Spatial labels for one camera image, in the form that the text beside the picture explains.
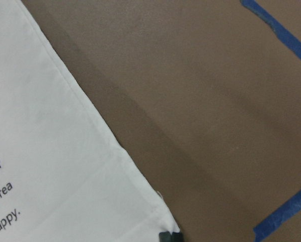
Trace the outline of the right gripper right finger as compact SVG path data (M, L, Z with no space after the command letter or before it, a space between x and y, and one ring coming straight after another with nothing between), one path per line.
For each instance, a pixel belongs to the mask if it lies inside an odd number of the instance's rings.
M183 234L181 232L173 232L171 242L183 242Z

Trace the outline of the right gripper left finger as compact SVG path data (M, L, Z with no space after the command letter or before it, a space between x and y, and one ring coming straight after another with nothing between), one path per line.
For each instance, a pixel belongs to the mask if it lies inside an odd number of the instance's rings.
M172 235L170 232L160 232L159 233L159 242L171 242Z

